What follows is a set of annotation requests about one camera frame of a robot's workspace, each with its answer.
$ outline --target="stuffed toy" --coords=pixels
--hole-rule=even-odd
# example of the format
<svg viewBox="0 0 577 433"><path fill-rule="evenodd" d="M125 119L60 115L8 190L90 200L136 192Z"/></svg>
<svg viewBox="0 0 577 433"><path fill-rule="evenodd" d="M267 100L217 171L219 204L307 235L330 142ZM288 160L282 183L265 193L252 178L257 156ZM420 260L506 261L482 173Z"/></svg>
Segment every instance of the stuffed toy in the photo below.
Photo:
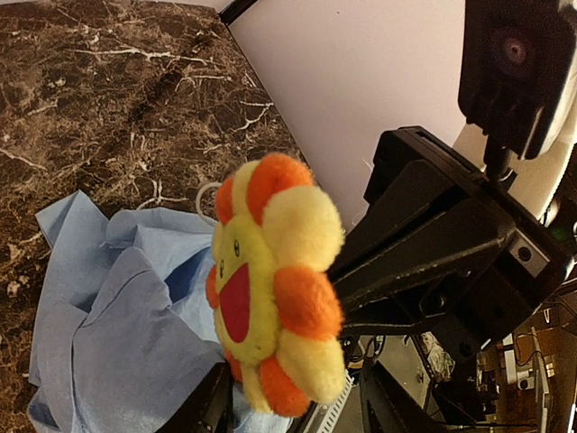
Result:
<svg viewBox="0 0 577 433"><path fill-rule="evenodd" d="M216 193L206 283L216 333L251 406L284 417L344 387L343 313L325 271L343 244L331 199L299 161L244 164Z"/></svg>

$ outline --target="wire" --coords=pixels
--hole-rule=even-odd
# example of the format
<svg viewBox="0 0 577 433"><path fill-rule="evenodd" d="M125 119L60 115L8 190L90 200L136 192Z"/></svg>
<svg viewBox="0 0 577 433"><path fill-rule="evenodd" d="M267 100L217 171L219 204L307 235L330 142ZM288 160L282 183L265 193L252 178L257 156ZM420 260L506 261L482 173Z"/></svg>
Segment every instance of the wire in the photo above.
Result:
<svg viewBox="0 0 577 433"><path fill-rule="evenodd" d="M443 395L442 392L439 391L438 387L435 387L435 393L436 395L438 395L439 397L443 397L443 399L449 403L451 406L453 406L454 408L456 408L458 411L460 411L465 417L471 419L471 421L473 422L473 425L477 423L477 420L472 416L469 415L465 410L463 410L461 407L459 407L458 405L456 405L454 402L451 401L451 399L449 399L448 397L445 397Z"/></svg>
<svg viewBox="0 0 577 433"><path fill-rule="evenodd" d="M573 318L577 319L577 312L575 312L574 309L571 308L571 306L569 305L569 302L567 302L564 298L562 298L561 296L555 296L555 298L561 303L561 305L567 310L569 311L569 314L571 314L573 316Z"/></svg>
<svg viewBox="0 0 577 433"><path fill-rule="evenodd" d="M517 364L517 367L526 366L527 364L529 364L531 362L531 360L533 359L533 356L535 356L535 355L541 356L541 359L543 360L544 364L547 364L547 362L545 361L545 357L544 357L543 353L539 350L533 351L533 353L531 353L531 355L528 357L528 359L524 363L519 362L519 355L517 353L521 352L521 350L519 348L519 343L518 343L518 340L521 336L534 336L534 337L536 337L534 334L517 334L515 336L515 363Z"/></svg>
<svg viewBox="0 0 577 433"><path fill-rule="evenodd" d="M206 216L202 212L200 200L201 200L202 196L205 194L205 192L207 192L209 189L220 188L222 185L223 184L220 182L210 182L210 183L207 183L206 185L203 185L202 188L198 190L197 199L195 200L195 206L197 208L198 216L201 217L205 223L209 224L212 227L216 226L217 223L214 219L209 218L208 216Z"/></svg>

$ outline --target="blue cloth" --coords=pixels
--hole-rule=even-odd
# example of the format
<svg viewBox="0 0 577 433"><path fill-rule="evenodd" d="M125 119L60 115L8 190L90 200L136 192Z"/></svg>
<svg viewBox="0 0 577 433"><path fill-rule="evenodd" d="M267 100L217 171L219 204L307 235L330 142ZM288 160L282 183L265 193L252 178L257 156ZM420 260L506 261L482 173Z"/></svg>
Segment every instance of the blue cloth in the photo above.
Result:
<svg viewBox="0 0 577 433"><path fill-rule="evenodd" d="M37 431L153 433L224 360L206 276L213 227L165 208L108 219L82 192L37 215L51 248L34 326ZM284 432L234 387L238 432Z"/></svg>

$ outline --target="marble countertop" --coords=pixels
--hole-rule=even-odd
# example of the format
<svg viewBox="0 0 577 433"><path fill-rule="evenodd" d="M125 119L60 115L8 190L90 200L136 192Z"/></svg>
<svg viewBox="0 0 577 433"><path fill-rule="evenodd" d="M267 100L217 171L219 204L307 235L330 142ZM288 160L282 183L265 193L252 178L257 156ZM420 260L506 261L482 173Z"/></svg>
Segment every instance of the marble countertop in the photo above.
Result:
<svg viewBox="0 0 577 433"><path fill-rule="evenodd" d="M50 254L36 212L77 189L108 216L194 211L199 186L243 162L299 156L214 10L133 3L0 6L2 432L33 432L27 372Z"/></svg>

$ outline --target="white wall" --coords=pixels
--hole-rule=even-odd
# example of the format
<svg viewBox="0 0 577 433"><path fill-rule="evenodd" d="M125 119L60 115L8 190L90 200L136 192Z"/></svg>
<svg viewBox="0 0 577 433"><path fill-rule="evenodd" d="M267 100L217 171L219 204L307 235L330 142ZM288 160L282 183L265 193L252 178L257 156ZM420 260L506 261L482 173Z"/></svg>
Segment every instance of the white wall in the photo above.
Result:
<svg viewBox="0 0 577 433"><path fill-rule="evenodd" d="M259 0L231 26L348 228L380 133L463 127L463 18L463 0Z"/></svg>

